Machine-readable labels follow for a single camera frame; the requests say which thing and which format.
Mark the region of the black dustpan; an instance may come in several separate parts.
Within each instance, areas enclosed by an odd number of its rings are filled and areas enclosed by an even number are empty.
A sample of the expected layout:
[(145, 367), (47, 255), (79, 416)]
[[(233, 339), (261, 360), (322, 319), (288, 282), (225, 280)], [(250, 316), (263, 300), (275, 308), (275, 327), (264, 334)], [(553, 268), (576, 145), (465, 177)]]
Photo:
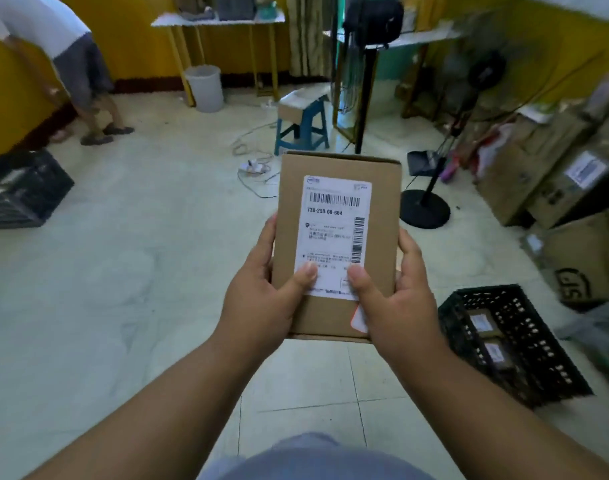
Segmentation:
[(415, 150), (406, 155), (411, 177), (431, 177), (437, 168), (439, 154), (433, 150)]

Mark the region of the person's right forearm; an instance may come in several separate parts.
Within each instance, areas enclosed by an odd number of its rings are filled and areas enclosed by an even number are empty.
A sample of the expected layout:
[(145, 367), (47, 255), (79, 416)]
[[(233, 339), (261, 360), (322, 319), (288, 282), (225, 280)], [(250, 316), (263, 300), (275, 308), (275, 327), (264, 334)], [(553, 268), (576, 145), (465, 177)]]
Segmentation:
[(454, 355), (390, 366), (467, 480), (609, 480), (609, 463)]

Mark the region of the clear plastic bag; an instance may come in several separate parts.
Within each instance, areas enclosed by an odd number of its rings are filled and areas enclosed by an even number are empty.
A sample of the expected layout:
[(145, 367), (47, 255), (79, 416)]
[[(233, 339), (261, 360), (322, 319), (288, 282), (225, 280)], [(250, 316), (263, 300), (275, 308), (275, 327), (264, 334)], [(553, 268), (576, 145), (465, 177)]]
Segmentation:
[(609, 301), (580, 314), (572, 323), (557, 328), (555, 336), (579, 345), (592, 364), (609, 380)]

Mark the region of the large cardboard box with label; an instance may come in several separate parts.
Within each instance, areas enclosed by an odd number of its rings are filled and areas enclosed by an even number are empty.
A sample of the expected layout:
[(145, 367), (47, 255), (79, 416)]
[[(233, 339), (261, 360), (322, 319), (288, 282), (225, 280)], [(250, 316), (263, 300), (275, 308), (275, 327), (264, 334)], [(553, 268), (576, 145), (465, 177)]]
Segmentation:
[(551, 229), (609, 208), (609, 117), (582, 146), (564, 157), (535, 190), (527, 210)]

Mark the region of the black plastic crate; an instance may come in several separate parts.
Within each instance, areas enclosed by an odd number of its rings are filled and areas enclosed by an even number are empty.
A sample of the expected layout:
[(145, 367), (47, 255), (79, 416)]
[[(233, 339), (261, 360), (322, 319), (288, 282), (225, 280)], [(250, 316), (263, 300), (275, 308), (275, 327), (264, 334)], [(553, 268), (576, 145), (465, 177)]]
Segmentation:
[(46, 149), (0, 156), (0, 230), (43, 226), (74, 187)]
[[(517, 371), (499, 372), (467, 310), (488, 308), (516, 355)], [(593, 396), (565, 349), (518, 285), (460, 289), (438, 307), (441, 330), (451, 350), (530, 409)]]

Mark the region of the black pole stand with bag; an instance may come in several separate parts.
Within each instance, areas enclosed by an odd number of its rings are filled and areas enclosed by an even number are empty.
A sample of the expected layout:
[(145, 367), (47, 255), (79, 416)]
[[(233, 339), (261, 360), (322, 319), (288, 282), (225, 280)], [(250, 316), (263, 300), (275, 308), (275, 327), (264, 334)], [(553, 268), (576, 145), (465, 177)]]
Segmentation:
[(387, 49), (402, 33), (404, 6), (400, 0), (354, 0), (343, 22), (345, 39), (353, 43), (364, 63), (356, 119), (354, 152), (361, 154), (372, 96), (378, 50)]

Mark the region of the white table with yellow legs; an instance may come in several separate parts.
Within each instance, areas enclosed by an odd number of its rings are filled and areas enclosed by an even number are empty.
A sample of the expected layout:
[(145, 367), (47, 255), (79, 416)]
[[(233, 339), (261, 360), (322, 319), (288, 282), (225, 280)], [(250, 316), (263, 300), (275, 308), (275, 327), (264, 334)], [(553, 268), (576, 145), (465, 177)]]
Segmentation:
[[(206, 56), (203, 47), (202, 37), (200, 28), (202, 26), (214, 26), (223, 27), (227, 25), (246, 25), (248, 26), (247, 34), (249, 39), (251, 63), (252, 63), (252, 76), (254, 81), (254, 88), (257, 97), (270, 96), (271, 101), (262, 103), (261, 106), (265, 108), (276, 107), (280, 99), (279, 95), (279, 83), (278, 83), (278, 71), (277, 71), (277, 42), (276, 42), (276, 26), (279, 24), (286, 23), (286, 15), (284, 10), (277, 8), (276, 16), (271, 19), (262, 19), (259, 15), (255, 15), (252, 20), (220, 20), (217, 16), (211, 19), (204, 20), (187, 20), (179, 13), (163, 13), (156, 17), (150, 24), (150, 27), (163, 29), (168, 36), (172, 55), (179, 72), (181, 83), (183, 86), (183, 94), (186, 103), (189, 107), (195, 107), (196, 102), (191, 90), (191, 87), (186, 79), (185, 71), (190, 66), (190, 52), (188, 50), (186, 37), (184, 35), (183, 27), (193, 28), (196, 32), (199, 54), (202, 61), (206, 63)], [(256, 63), (256, 56), (254, 51), (254, 28), (256, 26), (266, 25), (268, 26), (268, 37), (269, 37), (269, 53), (270, 53), (270, 67), (271, 67), (271, 88), (262, 88), (260, 84), (259, 72)]]

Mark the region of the black standing fan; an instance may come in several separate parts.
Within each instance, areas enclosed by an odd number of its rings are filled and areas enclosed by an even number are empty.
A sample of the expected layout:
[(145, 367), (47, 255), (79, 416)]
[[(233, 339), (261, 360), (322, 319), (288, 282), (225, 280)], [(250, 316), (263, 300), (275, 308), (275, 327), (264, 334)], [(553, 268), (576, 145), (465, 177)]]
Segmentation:
[(434, 152), (436, 163), (427, 188), (422, 191), (407, 187), (401, 193), (400, 220), (404, 224), (435, 230), (450, 220), (450, 206), (434, 193), (434, 188), (445, 170), (452, 146), (466, 128), (481, 94), (497, 87), (505, 78), (510, 63), (526, 53), (525, 45), (500, 36), (481, 41), (470, 36), (453, 44), (443, 60), (438, 97), (438, 107), (444, 108), (453, 120)]

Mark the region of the person's left hand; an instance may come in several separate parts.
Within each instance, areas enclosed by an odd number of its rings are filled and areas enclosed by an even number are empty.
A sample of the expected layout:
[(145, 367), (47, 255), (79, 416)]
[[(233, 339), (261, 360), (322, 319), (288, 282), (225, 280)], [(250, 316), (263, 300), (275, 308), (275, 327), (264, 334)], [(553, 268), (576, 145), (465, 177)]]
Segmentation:
[(276, 226), (277, 213), (268, 218), (230, 282), (213, 333), (214, 343), (248, 362), (260, 363), (273, 354), (289, 333), (294, 316), (279, 311), (279, 289), (284, 284), (275, 288), (270, 282)]

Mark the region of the person's grey shorts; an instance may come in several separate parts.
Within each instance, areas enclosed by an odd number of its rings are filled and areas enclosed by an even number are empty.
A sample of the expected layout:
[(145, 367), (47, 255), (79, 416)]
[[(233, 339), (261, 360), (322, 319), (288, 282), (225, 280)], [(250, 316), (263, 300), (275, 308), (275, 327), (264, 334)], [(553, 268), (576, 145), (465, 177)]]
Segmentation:
[(395, 456), (308, 432), (252, 456), (207, 464), (196, 480), (435, 480)]

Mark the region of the large brown cardboard box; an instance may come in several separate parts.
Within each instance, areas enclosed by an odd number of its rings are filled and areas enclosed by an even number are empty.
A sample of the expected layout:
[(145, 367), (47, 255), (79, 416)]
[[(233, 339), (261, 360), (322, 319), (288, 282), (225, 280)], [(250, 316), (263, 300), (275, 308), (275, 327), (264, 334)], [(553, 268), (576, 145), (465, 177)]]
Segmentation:
[(595, 122), (574, 109), (557, 112), (547, 124), (518, 114), (508, 141), (477, 184), (499, 224), (520, 224), (545, 177), (595, 131)]

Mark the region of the dark grey box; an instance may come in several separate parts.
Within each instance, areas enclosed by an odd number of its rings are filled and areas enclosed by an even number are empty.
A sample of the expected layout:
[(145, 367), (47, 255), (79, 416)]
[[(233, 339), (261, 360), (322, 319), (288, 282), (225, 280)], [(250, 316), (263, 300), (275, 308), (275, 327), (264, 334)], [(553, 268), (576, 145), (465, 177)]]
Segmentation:
[(221, 21), (250, 21), (256, 15), (255, 0), (215, 0), (215, 6)]

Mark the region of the brown cardboard parcel with label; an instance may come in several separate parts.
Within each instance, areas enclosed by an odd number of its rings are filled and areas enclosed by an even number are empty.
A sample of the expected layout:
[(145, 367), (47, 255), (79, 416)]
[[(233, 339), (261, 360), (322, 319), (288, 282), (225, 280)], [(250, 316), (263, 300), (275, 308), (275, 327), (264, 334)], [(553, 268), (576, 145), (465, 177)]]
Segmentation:
[(370, 342), (347, 268), (361, 266), (384, 296), (394, 293), (402, 174), (394, 159), (282, 154), (272, 284), (282, 287), (307, 262), (318, 268), (289, 338)]

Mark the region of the patterned curtain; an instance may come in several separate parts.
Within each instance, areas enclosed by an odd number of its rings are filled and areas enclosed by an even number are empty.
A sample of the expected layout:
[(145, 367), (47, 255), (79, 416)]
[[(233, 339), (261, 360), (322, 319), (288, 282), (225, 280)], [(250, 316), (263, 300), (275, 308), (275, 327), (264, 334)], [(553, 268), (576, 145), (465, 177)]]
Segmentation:
[(286, 0), (290, 74), (330, 80), (332, 43), (324, 33), (339, 20), (344, 0)]

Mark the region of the cardboard box with black print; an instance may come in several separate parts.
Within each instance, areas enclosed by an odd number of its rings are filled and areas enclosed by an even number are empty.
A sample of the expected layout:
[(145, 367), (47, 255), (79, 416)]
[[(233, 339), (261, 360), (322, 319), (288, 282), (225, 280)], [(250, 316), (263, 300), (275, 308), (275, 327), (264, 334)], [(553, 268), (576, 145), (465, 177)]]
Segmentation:
[(557, 298), (568, 306), (609, 301), (609, 209), (543, 231), (534, 256)]

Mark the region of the person's left forearm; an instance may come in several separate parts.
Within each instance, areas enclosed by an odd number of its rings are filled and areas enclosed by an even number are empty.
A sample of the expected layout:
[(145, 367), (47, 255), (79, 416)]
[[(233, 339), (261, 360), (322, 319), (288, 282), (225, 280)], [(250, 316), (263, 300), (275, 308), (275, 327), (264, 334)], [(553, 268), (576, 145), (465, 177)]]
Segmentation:
[(264, 333), (216, 331), (22, 480), (195, 480), (275, 349)]

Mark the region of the small labelled parcel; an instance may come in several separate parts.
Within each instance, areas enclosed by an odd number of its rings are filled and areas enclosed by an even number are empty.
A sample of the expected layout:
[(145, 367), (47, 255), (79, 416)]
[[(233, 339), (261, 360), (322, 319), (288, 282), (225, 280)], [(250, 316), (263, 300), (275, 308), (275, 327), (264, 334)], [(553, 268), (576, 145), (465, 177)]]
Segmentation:
[(482, 339), (503, 338), (504, 334), (499, 329), (491, 311), (488, 308), (467, 310), (469, 319)]
[(515, 372), (518, 370), (519, 364), (516, 355), (504, 340), (499, 338), (484, 339), (483, 345), (497, 371)]

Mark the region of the cardboard box with white top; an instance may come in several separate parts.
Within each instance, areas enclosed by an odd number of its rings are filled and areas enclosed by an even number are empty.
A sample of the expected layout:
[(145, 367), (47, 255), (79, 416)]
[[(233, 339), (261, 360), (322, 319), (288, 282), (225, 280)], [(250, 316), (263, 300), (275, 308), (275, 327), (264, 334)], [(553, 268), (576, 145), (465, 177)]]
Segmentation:
[(328, 99), (331, 94), (329, 82), (305, 86), (285, 95), (277, 103), (277, 117), (280, 120), (301, 125), (304, 112), (319, 100)]

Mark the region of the blue plastic stool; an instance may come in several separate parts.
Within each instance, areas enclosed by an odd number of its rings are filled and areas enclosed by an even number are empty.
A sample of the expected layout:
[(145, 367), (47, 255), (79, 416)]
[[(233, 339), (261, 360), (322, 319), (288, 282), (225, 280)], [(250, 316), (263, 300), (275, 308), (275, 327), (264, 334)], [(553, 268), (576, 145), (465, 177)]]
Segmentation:
[(330, 149), (329, 133), (325, 115), (325, 103), (328, 99), (319, 100), (304, 112), (301, 125), (289, 123), (277, 118), (274, 155), (282, 150), (303, 150), (314, 152), (321, 145)]

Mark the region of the person's right hand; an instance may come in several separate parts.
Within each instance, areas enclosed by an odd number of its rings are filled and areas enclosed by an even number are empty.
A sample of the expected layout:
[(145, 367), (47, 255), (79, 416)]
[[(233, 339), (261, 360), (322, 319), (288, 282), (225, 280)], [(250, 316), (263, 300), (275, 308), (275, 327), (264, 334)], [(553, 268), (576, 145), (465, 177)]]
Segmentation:
[(398, 230), (398, 249), (402, 262), (395, 292), (386, 297), (387, 312), (378, 320), (365, 320), (373, 345), (392, 369), (419, 367), (448, 352), (421, 250), (403, 228)]

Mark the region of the white plastic bin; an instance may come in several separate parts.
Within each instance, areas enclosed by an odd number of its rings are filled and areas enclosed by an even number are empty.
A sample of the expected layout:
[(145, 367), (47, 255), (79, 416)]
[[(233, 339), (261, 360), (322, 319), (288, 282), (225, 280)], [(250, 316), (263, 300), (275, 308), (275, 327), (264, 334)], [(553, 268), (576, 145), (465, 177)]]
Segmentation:
[(202, 64), (185, 70), (196, 109), (204, 113), (219, 112), (224, 107), (221, 72), (217, 66)]

